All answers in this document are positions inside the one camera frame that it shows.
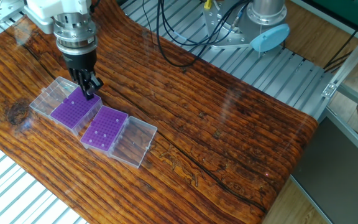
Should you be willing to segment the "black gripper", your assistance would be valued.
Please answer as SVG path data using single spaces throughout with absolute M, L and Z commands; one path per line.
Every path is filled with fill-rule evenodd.
M 96 76 L 94 66 L 97 61 L 96 51 L 91 51 L 83 55 L 71 55 L 63 53 L 63 58 L 69 73 L 74 71 L 86 71 L 89 73 L 78 74 L 78 84 L 84 97 L 90 100 L 103 85 L 103 81 Z

